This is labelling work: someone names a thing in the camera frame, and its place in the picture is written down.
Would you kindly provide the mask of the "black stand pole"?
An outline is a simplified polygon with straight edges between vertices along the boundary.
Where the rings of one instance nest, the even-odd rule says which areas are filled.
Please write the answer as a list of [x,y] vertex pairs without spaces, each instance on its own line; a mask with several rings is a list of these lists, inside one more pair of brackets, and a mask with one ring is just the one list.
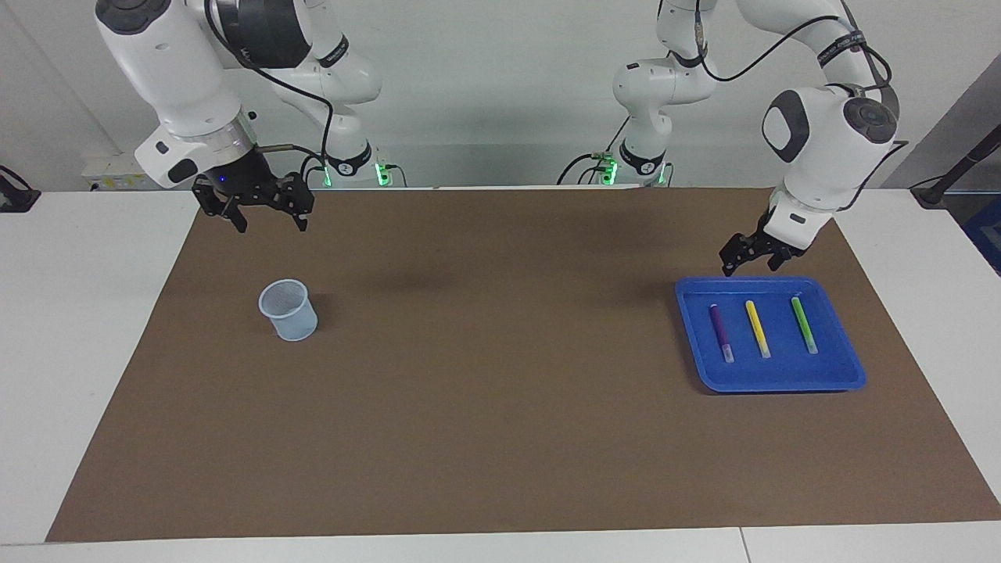
[[977,164],[1001,149],[1001,122],[965,154],[946,174],[919,181],[908,188],[916,202],[926,210],[946,210],[944,198],[949,189]]

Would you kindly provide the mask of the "white wall socket box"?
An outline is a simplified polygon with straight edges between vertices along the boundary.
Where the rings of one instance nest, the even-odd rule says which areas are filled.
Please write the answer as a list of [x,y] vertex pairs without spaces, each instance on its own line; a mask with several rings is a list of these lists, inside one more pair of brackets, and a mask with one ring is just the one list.
[[158,185],[129,154],[89,158],[80,172],[91,192],[146,192],[165,190]]

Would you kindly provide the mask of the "translucent plastic cup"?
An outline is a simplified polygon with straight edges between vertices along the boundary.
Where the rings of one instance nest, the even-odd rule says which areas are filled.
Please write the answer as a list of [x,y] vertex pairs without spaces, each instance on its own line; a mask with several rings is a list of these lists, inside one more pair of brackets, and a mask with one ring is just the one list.
[[258,296],[257,306],[282,341],[304,341],[318,328],[318,315],[310,301],[310,291],[298,279],[278,279],[265,286]]

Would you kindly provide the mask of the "blue box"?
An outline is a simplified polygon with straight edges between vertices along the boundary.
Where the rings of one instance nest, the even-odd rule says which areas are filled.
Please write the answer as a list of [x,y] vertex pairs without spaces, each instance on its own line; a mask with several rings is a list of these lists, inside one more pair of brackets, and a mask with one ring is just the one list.
[[1001,195],[994,195],[990,203],[963,221],[962,229],[1001,277]]

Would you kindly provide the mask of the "blue plastic tray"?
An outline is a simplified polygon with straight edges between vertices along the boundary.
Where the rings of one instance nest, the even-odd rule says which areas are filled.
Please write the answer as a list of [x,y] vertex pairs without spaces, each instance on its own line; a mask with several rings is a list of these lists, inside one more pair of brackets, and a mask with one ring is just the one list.
[[[808,277],[689,277],[675,284],[680,317],[701,382],[717,393],[832,393],[862,389],[866,372],[823,286]],[[800,296],[818,346],[805,348],[791,309]],[[747,300],[762,318],[771,359],[762,359]],[[709,307],[719,304],[735,363],[716,342]]]

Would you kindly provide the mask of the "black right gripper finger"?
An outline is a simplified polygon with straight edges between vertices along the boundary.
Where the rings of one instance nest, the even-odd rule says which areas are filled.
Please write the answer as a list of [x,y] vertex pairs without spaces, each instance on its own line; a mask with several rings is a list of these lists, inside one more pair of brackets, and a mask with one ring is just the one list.
[[283,176],[273,182],[271,208],[290,215],[298,231],[307,231],[314,203],[314,193],[303,176]]
[[246,233],[247,220],[234,196],[221,197],[210,183],[194,183],[193,195],[208,217],[221,217],[230,222],[239,234]]

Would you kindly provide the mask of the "brown table mat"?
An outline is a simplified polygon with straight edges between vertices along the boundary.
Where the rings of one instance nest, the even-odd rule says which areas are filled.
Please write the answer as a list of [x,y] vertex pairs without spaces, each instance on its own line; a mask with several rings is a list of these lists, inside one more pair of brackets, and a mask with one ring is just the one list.
[[[848,393],[698,381],[673,290],[753,189],[326,192],[301,234],[197,215],[51,542],[1001,520],[836,225]],[[318,328],[258,310],[298,279]]]

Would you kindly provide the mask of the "purple pen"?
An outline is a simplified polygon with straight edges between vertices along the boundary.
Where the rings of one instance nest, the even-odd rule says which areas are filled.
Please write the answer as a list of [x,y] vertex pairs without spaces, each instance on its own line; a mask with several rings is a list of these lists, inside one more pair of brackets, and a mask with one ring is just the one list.
[[719,304],[712,303],[711,306],[709,307],[709,310],[712,323],[712,330],[715,332],[716,342],[718,343],[719,349],[721,350],[723,360],[726,361],[727,364],[733,364],[735,363],[735,355],[733,352],[733,348],[730,345],[730,339],[728,336],[726,325],[725,323],[723,323],[723,315],[721,307],[719,307]]

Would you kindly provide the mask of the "yellow pen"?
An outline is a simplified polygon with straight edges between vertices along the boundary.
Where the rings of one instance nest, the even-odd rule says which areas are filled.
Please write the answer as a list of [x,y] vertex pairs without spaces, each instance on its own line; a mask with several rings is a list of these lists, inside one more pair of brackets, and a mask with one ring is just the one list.
[[750,321],[755,343],[757,343],[762,359],[771,359],[771,348],[768,343],[768,339],[766,339],[766,333],[764,325],[762,324],[762,318],[758,312],[758,307],[755,306],[754,300],[749,299],[746,303],[744,303],[744,306],[746,307],[748,321]]

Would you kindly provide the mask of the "green pen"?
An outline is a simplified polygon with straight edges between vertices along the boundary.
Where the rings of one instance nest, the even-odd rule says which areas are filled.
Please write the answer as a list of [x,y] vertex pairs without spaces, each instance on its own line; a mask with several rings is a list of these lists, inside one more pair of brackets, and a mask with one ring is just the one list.
[[812,330],[810,321],[805,315],[805,309],[800,296],[793,296],[791,298],[791,309],[794,311],[794,316],[798,323],[798,329],[800,329],[802,338],[804,339],[805,348],[808,350],[810,355],[818,355],[819,349],[816,346],[816,338]]

